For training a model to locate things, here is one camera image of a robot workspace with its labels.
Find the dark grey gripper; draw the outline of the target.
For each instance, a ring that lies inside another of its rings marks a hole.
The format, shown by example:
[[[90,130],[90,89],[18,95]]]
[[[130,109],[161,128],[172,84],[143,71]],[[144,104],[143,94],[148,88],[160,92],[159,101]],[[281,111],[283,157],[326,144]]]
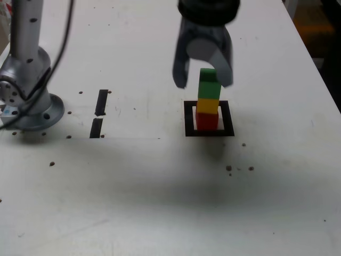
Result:
[[[209,63],[216,71],[217,80],[223,87],[233,84],[233,47],[231,37],[225,26],[204,26],[184,17],[181,19],[173,62],[173,80],[180,89],[185,89],[188,81],[190,59]],[[190,43],[190,36],[197,38]]]

